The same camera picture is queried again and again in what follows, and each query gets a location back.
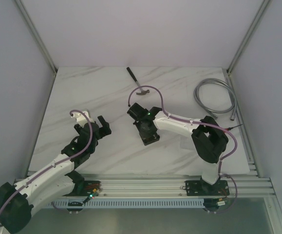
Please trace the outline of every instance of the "marble tabletop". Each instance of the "marble tabletop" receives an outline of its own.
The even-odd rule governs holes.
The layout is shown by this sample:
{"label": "marble tabletop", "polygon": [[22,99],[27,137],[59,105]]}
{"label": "marble tabletop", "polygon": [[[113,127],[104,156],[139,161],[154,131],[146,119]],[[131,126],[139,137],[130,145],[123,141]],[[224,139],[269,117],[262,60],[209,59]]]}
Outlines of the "marble tabletop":
{"label": "marble tabletop", "polygon": [[[207,113],[193,99],[195,86],[205,78],[225,80],[221,68],[207,67],[131,67],[141,84],[158,88],[167,111],[190,118],[203,118]],[[83,174],[179,174],[201,175],[202,159],[192,141],[172,132],[159,131],[160,140],[144,146],[133,119],[127,115],[128,95],[136,87],[125,67],[60,67],[53,86],[35,151],[29,167],[37,171],[53,160],[77,136],[71,109],[88,109],[97,120],[102,115],[112,134],[99,141],[95,153],[77,170]],[[200,89],[205,105],[226,109],[228,92],[217,85]],[[151,90],[145,96],[132,96],[144,108],[160,107],[159,95]],[[219,115],[222,127],[237,124],[230,113]],[[232,133],[238,149],[224,160],[223,173],[247,174],[249,166],[239,129]],[[229,141],[226,153],[234,147]]]}

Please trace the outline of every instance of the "gray hose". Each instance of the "gray hose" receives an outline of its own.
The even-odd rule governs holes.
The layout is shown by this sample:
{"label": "gray hose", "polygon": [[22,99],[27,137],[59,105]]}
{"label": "gray hose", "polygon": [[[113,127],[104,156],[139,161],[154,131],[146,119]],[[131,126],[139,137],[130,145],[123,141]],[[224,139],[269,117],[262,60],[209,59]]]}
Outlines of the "gray hose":
{"label": "gray hose", "polygon": [[[210,109],[208,107],[206,107],[201,101],[200,101],[200,98],[199,98],[199,88],[201,86],[203,86],[204,84],[217,84],[217,85],[221,85],[223,86],[224,88],[226,88],[231,96],[231,102],[232,102],[232,105],[231,107],[229,107],[228,109],[226,110],[223,110],[223,111],[217,111],[217,110],[213,110],[213,109]],[[237,100],[236,100],[236,96],[235,96],[235,93],[234,91],[232,90],[231,87],[229,87],[228,84],[226,84],[225,82],[221,81],[220,79],[215,79],[215,78],[207,78],[207,79],[204,79],[202,80],[195,88],[194,90],[194,98],[196,100],[196,102],[198,103],[198,105],[200,105],[205,111],[207,111],[213,118],[217,119],[218,116],[215,115],[214,113],[217,113],[217,114],[224,114],[224,113],[227,113],[227,112],[230,112],[231,110],[233,110],[232,112],[232,115],[230,117],[230,120],[235,120],[235,115],[236,115],[236,109],[237,109]]]}

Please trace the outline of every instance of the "white wall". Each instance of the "white wall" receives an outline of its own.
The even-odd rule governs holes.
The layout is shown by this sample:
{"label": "white wall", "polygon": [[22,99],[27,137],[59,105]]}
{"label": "white wall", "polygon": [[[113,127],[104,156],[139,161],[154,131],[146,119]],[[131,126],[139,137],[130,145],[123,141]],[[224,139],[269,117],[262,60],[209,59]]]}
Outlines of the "white wall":
{"label": "white wall", "polygon": [[282,0],[274,0],[233,73],[254,150],[282,208]]}
{"label": "white wall", "polygon": [[0,185],[20,177],[52,80],[11,0],[0,0]]}
{"label": "white wall", "polygon": [[56,66],[227,68],[262,0],[22,0]]}

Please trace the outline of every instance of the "hammer head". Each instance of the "hammer head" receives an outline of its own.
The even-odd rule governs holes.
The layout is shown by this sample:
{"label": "hammer head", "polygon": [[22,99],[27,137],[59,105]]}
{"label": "hammer head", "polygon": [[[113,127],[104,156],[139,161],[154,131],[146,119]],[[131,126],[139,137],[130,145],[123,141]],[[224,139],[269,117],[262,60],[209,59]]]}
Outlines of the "hammer head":
{"label": "hammer head", "polygon": [[142,90],[140,93],[136,93],[137,95],[145,95],[147,93],[149,93],[149,89],[148,90]]}

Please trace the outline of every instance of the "hammer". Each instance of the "hammer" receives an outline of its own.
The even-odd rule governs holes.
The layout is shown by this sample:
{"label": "hammer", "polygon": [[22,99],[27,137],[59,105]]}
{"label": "hammer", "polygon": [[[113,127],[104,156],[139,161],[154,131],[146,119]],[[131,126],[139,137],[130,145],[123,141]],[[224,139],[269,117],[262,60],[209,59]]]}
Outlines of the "hammer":
{"label": "hammer", "polygon": [[135,78],[135,75],[133,74],[133,72],[131,71],[130,67],[127,67],[127,71],[129,72],[130,76],[132,77],[132,79],[134,80],[134,82],[137,84],[137,86],[139,87],[139,89],[141,90],[140,93],[136,93],[137,95],[145,95],[147,93],[149,93],[149,90],[143,90],[140,83],[137,81],[137,79]]}

